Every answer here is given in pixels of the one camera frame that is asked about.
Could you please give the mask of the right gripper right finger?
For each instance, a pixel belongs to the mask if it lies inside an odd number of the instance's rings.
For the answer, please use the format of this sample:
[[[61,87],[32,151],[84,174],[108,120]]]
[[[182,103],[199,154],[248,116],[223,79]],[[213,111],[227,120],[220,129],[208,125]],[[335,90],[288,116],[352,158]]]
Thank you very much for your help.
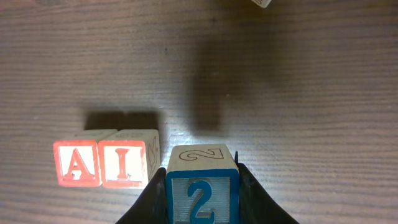
[[[239,169],[239,224],[299,224],[273,200],[246,165],[239,162],[238,151],[234,161]]]

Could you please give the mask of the red I block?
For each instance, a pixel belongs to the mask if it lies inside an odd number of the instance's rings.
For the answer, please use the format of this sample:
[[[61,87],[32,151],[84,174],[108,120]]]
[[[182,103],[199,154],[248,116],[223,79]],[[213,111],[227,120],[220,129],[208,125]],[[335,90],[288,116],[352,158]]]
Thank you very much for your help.
[[[102,186],[144,189],[161,166],[156,129],[124,129],[98,143]]]

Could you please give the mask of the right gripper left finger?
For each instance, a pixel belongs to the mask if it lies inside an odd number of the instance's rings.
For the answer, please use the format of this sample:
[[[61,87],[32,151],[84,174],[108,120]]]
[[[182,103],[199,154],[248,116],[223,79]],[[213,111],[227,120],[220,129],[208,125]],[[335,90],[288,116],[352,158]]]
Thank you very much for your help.
[[[132,207],[116,224],[167,224],[166,169],[159,168]]]

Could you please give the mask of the red A block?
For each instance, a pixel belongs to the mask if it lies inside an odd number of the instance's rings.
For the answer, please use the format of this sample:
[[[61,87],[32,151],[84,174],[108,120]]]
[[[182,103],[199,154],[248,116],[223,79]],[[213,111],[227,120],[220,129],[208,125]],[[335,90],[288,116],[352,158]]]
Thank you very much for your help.
[[[117,129],[84,130],[53,143],[58,184],[62,187],[99,187],[102,184],[98,143]]]

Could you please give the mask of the blue 2 block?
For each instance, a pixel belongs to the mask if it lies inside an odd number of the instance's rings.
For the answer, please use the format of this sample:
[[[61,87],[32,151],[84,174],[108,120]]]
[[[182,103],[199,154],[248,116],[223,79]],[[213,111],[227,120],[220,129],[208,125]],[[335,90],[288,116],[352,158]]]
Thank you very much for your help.
[[[169,223],[239,222],[239,170],[226,145],[175,146],[165,181]]]

